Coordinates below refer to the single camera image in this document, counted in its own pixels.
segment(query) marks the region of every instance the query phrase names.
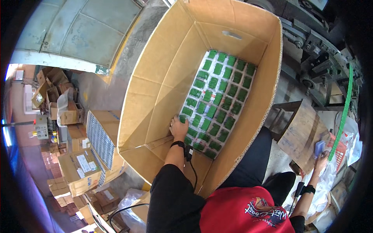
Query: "person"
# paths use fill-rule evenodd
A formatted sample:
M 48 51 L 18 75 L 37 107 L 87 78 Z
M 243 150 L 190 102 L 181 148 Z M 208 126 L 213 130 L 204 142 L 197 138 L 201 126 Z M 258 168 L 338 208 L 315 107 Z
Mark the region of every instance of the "person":
M 174 142 L 184 141 L 188 120 L 170 123 Z M 278 173 L 264 184 L 272 139 L 262 127 L 237 167 L 207 199 L 194 194 L 184 176 L 184 149 L 171 146 L 150 189 L 147 232 L 303 232 L 313 192 L 304 193 L 288 217 L 281 207 L 295 182 L 295 173 Z M 308 187 L 316 188 L 327 162 L 323 152 L 315 162 Z

